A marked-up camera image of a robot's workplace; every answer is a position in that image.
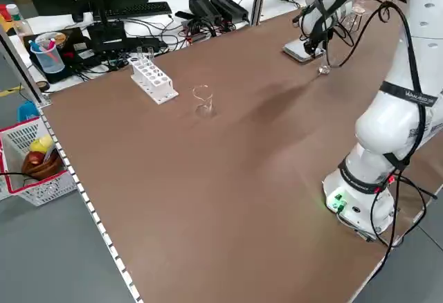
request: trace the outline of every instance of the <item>test tube rack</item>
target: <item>test tube rack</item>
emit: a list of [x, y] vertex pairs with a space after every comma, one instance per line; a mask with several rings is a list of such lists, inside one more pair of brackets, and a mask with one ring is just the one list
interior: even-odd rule
[[132, 80], [157, 104], [163, 104], [178, 96], [172, 86], [172, 80], [148, 58], [133, 57], [128, 59], [134, 74]]

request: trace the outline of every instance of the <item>white desk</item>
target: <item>white desk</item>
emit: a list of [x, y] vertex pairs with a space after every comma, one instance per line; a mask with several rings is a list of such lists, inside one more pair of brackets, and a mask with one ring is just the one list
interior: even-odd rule
[[[177, 18], [174, 16], [174, 13], [177, 11], [189, 11], [189, 5], [188, 0], [150, 0], [152, 2], [155, 1], [167, 1], [168, 4], [171, 7], [172, 10], [172, 17], [174, 18], [174, 21], [168, 26], [168, 29], [175, 28], [180, 25], [180, 23], [183, 21], [180, 18]], [[253, 7], [253, 1], [254, 0], [243, 0], [242, 6], [251, 13], [252, 7]], [[304, 4], [304, 0], [294, 0], [300, 4]], [[262, 8], [262, 20], [266, 20], [281, 14], [284, 14], [286, 12], [290, 12], [292, 10], [295, 10], [296, 7], [292, 3], [289, 2], [283, 2], [280, 0], [264, 0], [263, 8]], [[153, 16], [153, 17], [137, 17], [137, 19], [148, 21], [150, 23], [160, 23], [164, 26], [168, 25], [171, 22], [171, 19], [167, 15], [161, 15], [161, 16]], [[38, 33], [44, 33], [48, 31], [53, 30], [61, 30], [63, 28], [69, 28], [69, 27], [80, 27], [84, 28], [91, 24], [93, 21], [91, 13], [87, 13], [84, 16], [84, 21], [82, 23], [75, 24], [71, 18], [70, 15], [60, 15], [60, 16], [49, 16], [49, 17], [34, 17], [28, 19], [28, 22], [33, 29], [33, 32], [35, 34]], [[243, 26], [247, 25], [246, 22], [239, 23], [236, 25], [237, 28], [241, 28]], [[146, 36], [149, 35], [149, 30], [138, 24], [134, 23], [125, 23], [125, 30], [129, 35], [133, 36]], [[157, 30], [155, 28], [151, 28], [153, 35], [159, 35], [160, 30]], [[178, 36], [178, 32], [180, 31], [180, 28], [172, 31], [164, 32], [164, 35], [176, 35], [179, 39], [183, 39], [182, 37]], [[86, 30], [83, 31], [83, 34], [88, 36], [88, 33]], [[31, 60], [29, 58], [28, 52], [24, 48], [23, 44], [20, 42], [20, 39], [18, 36], [12, 36], [10, 37], [11, 42], [14, 44], [14, 47], [16, 48], [17, 52], [20, 54], [21, 59], [24, 61], [26, 66], [31, 65]], [[164, 37], [164, 41], [171, 44], [174, 43], [175, 40], [173, 37]], [[98, 66], [93, 69], [94, 71], [103, 71], [105, 72], [107, 69], [104, 66]], [[34, 78], [34, 80], [44, 80], [44, 76], [34, 67], [31, 66], [29, 68], [29, 72]], [[93, 79], [95, 77], [98, 77], [98, 74], [91, 74], [91, 73], [84, 73], [89, 78]], [[83, 80], [79, 78], [78, 76], [72, 76], [70, 78], [66, 78], [65, 80], [58, 82], [56, 84], [52, 84], [49, 91], [60, 91], [62, 89], [66, 89], [70, 86], [82, 83]]]

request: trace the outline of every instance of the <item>plastic basket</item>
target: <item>plastic basket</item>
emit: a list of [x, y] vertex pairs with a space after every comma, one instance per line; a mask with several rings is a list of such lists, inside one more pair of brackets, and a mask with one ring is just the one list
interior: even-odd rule
[[[41, 118], [33, 118], [0, 130], [0, 172], [20, 172], [31, 142], [47, 133], [48, 130]], [[15, 195], [36, 206], [48, 203], [76, 189], [72, 176], [66, 170], [43, 181], [34, 181], [30, 184], [27, 181], [29, 178], [21, 175], [0, 177], [2, 178], [0, 199]]]

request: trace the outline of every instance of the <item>blue object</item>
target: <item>blue object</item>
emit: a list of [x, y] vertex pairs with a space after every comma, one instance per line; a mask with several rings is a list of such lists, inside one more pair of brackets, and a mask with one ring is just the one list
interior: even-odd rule
[[36, 52], [41, 52], [41, 48], [39, 45], [37, 45], [35, 42], [33, 42], [32, 40], [29, 41], [29, 44], [32, 48], [34, 48], [34, 51]]
[[17, 122], [23, 122], [36, 117], [39, 117], [39, 111], [31, 101], [26, 101], [17, 109]]

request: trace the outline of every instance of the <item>brown table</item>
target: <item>brown table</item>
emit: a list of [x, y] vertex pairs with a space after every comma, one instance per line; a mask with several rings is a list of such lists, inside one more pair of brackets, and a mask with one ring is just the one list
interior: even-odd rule
[[[342, 303], [383, 257], [382, 245], [338, 224], [321, 181], [356, 142], [399, 24], [375, 21], [347, 65], [316, 78], [318, 62], [281, 53], [299, 36], [290, 20], [156, 59], [180, 93], [166, 104], [126, 69], [56, 93], [44, 109], [145, 302]], [[213, 119], [194, 114], [198, 84], [214, 90]], [[408, 170], [433, 191], [442, 138]], [[401, 230], [418, 201], [402, 189]]]

